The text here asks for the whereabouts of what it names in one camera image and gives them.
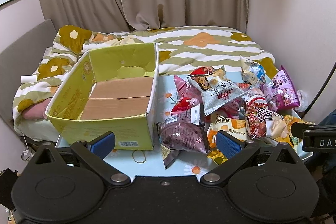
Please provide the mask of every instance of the barcode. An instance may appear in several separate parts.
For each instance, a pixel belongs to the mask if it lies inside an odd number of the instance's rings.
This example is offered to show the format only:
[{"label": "barcode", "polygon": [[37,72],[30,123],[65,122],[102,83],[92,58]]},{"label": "barcode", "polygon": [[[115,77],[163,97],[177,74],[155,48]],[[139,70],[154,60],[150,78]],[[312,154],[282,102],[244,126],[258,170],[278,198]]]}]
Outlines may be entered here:
[{"label": "barcode", "polygon": [[166,119],[166,122],[167,122],[167,123],[170,123],[170,122],[177,122],[177,115],[172,115],[171,117],[167,118],[167,119]]},{"label": "barcode", "polygon": [[120,146],[139,146],[138,142],[119,142]]}]

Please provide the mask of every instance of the open box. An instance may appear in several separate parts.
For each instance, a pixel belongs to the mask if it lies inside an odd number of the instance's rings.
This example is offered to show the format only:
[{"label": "open box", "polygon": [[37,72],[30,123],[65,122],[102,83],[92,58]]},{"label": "open box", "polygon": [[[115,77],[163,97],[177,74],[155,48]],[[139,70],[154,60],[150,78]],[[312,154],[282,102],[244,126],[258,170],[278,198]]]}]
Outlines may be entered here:
[{"label": "open box", "polygon": [[58,88],[46,115],[69,144],[112,131],[116,149],[152,150],[158,66],[155,43],[90,50]]}]

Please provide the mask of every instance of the headboard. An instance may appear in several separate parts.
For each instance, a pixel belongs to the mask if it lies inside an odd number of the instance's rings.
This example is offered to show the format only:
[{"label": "headboard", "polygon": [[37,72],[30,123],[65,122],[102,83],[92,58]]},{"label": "headboard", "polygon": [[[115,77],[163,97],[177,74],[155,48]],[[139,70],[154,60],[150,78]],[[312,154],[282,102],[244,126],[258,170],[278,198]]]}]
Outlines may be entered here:
[{"label": "headboard", "polygon": [[52,21],[47,19],[0,53],[0,116],[11,127],[13,99],[21,76],[34,73],[45,49],[53,45],[56,33]]}]

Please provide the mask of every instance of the bed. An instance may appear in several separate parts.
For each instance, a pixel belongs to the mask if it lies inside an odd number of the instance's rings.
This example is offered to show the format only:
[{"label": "bed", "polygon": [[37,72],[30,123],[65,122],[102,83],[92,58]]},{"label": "bed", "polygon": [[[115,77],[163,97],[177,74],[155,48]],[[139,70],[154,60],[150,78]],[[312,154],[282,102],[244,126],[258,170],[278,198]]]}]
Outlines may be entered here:
[{"label": "bed", "polygon": [[[66,25],[56,32],[46,20],[0,54],[0,73],[8,79],[0,83],[0,115],[19,135],[55,142],[59,133],[52,124],[44,118],[23,118],[25,109],[51,98],[84,52],[149,42],[158,43],[160,75],[188,74],[199,66],[225,65],[226,71],[240,71],[240,55],[261,63],[270,78],[277,71],[271,53],[232,28],[187,26],[104,34]],[[13,60],[21,61],[13,65]],[[20,85],[20,76],[31,74],[38,81]]]}]

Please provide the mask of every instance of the striped blanket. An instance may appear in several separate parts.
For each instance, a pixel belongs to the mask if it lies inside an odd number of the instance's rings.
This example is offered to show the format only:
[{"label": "striped blanket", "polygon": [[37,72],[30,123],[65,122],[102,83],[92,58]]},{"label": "striped blanket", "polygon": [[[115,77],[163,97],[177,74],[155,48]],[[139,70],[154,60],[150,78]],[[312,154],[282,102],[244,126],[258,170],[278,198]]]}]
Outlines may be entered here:
[{"label": "striped blanket", "polygon": [[80,56],[91,49],[130,43],[156,42],[161,75],[188,74],[199,66],[241,71],[240,55],[256,60],[269,77],[277,71],[274,57],[251,38],[226,27],[188,26],[149,31],[104,34],[66,25],[59,29],[53,47],[47,48],[35,71],[36,83],[22,84],[13,101],[14,127],[26,108],[51,98]]}]

